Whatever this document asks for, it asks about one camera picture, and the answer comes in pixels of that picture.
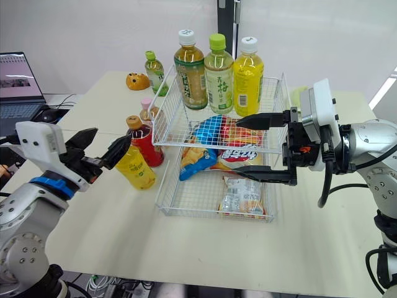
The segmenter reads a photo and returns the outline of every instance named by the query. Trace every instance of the orange toy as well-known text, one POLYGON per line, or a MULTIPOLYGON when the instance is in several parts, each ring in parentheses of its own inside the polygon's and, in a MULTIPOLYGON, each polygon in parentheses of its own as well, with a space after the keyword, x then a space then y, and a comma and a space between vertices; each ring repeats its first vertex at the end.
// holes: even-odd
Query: orange toy
POLYGON ((143 73, 129 73, 125 83, 131 90, 144 90, 150 86, 149 78, 143 73))

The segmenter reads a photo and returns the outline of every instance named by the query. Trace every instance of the computer mouse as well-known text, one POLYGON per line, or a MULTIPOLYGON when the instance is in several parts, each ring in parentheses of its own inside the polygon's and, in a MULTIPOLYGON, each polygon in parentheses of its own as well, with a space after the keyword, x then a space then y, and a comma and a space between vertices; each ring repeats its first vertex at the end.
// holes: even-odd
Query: computer mouse
POLYGON ((41 121, 46 123, 55 123, 59 120, 65 113, 61 109, 47 109, 41 114, 41 121))

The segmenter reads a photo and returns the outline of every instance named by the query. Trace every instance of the laptop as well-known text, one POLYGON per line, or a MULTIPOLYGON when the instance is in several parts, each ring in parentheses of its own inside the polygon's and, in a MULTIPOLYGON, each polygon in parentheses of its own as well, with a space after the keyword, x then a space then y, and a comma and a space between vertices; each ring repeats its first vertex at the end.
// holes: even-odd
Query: laptop
POLYGON ((15 123, 32 120, 44 104, 25 54, 0 53, 0 137, 12 135, 15 123))

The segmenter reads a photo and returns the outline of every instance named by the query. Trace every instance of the wire basket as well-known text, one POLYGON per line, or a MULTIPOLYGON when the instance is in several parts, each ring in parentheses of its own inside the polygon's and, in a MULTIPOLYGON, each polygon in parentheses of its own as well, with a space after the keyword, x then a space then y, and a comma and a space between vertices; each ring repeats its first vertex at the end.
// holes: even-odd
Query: wire basket
MULTIPOLYGON (((221 212, 218 206, 227 192, 224 176, 240 176, 220 170, 198 172, 185 181, 179 180, 183 148, 176 158, 168 161, 163 180, 156 198, 156 205, 166 215, 185 217, 226 218, 260 220, 271 222, 277 214, 275 184, 262 183, 261 199, 265 215, 251 215, 240 212, 221 212)), ((264 154, 264 164, 269 164, 270 156, 264 154)))
MULTIPOLYGON (((215 145, 188 143, 192 132, 198 128, 204 120, 217 114, 211 110, 209 105, 197 111, 187 108, 182 102, 183 95, 178 86, 176 76, 175 66, 172 66, 159 88, 159 90, 161 90, 163 84, 167 84, 169 86, 168 93, 165 97, 159 97, 156 94, 151 103, 150 109, 152 106, 157 106, 160 110, 153 119, 153 144, 161 146, 241 150, 241 147, 231 146, 228 143, 222 142, 218 142, 215 145)), ((290 100, 284 75, 281 76, 281 79, 264 78, 258 113, 282 112, 285 109, 289 109, 289 107, 290 100)), ((241 118, 234 110, 227 114, 227 116, 234 119, 241 118)), ((229 132, 230 135, 236 135, 236 127, 231 126, 229 132)), ((277 154, 282 152, 282 143, 285 141, 285 136, 287 134, 286 127, 272 127, 269 130, 259 131, 259 133, 262 135, 262 145, 252 148, 252 151, 277 154)))

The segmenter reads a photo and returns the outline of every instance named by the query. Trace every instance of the white table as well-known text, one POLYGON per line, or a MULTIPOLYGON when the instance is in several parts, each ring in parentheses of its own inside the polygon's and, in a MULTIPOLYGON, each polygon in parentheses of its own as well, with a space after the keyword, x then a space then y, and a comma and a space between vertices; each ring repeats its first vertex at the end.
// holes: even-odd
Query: white table
MULTIPOLYGON (((125 133, 125 118, 140 111, 150 89, 130 91, 123 72, 107 73, 60 122, 65 139, 98 127, 87 149, 101 156, 125 133)), ((374 118, 359 93, 333 93, 340 123, 374 118)), ((173 149, 166 150, 172 156, 173 149)), ((164 163, 155 171, 158 177, 164 163)), ((4 191, 40 171, 26 162, 4 191)), ((272 223, 166 217, 154 206, 159 183, 137 191, 117 171, 104 170, 70 202, 47 242, 52 263, 64 269, 150 281, 335 297, 380 297, 365 269, 368 250, 381 243, 376 205, 366 189, 345 189, 317 208, 324 173, 298 169, 298 186, 279 185, 280 213, 272 223)), ((335 176, 333 186, 362 183, 335 176)))

